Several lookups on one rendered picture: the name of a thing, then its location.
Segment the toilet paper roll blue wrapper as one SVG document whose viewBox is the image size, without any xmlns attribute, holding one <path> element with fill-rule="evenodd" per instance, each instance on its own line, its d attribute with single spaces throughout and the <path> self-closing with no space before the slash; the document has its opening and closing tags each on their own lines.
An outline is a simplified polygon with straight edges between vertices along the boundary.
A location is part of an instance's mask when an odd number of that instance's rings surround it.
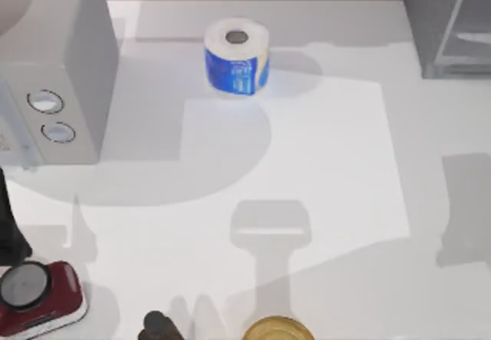
<svg viewBox="0 0 491 340">
<path fill-rule="evenodd" d="M 269 79 L 269 30 L 248 18 L 224 18 L 204 36 L 206 76 L 218 91 L 251 96 Z"/>
</svg>

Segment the pale microwave oven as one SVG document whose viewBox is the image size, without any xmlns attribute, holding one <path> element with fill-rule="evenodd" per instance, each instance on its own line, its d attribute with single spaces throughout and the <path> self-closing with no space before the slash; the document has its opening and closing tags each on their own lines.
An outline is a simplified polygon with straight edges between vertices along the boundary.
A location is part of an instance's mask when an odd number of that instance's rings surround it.
<svg viewBox="0 0 491 340">
<path fill-rule="evenodd" d="M 0 0 L 0 167 L 96 163 L 118 62 L 107 0 Z M 27 95 L 43 89 L 62 111 L 31 108 Z M 55 122 L 75 139 L 46 139 L 41 126 Z"/>
</svg>

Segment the round microwave knob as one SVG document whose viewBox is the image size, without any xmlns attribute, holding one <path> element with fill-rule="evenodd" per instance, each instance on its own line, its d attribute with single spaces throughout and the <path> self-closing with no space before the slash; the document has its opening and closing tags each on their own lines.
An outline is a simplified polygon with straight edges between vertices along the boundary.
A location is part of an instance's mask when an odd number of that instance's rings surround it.
<svg viewBox="0 0 491 340">
<path fill-rule="evenodd" d="M 56 114 L 63 110 L 63 99 L 53 91 L 40 90 L 27 95 L 28 104 L 42 114 Z"/>
<path fill-rule="evenodd" d="M 70 143 L 76 137 L 74 128 L 64 122 L 42 125 L 41 132 L 46 139 L 57 144 Z"/>
</svg>

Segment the dark brown object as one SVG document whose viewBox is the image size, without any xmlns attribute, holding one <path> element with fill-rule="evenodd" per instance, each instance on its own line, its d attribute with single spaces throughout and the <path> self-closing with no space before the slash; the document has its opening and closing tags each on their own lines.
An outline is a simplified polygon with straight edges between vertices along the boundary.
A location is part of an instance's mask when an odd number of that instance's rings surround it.
<svg viewBox="0 0 491 340">
<path fill-rule="evenodd" d="M 153 310 L 143 318 L 143 329 L 137 340 L 185 340 L 171 318 L 161 311 Z"/>
</svg>

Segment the red and white kitchen scale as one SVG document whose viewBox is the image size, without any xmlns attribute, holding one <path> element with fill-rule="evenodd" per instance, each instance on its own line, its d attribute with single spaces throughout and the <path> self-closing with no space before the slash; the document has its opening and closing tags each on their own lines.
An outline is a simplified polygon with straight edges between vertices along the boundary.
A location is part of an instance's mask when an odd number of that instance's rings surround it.
<svg viewBox="0 0 491 340">
<path fill-rule="evenodd" d="M 30 260 L 0 276 L 0 340 L 31 340 L 80 321 L 87 309 L 68 262 Z"/>
</svg>

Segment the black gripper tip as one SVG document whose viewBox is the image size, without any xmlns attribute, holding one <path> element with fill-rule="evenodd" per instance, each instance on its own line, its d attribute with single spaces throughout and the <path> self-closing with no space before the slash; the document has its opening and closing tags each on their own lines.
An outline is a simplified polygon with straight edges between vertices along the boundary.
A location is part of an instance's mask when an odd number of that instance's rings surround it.
<svg viewBox="0 0 491 340">
<path fill-rule="evenodd" d="M 31 255 L 31 245 L 15 221 L 0 167 L 0 267 L 19 265 Z"/>
</svg>

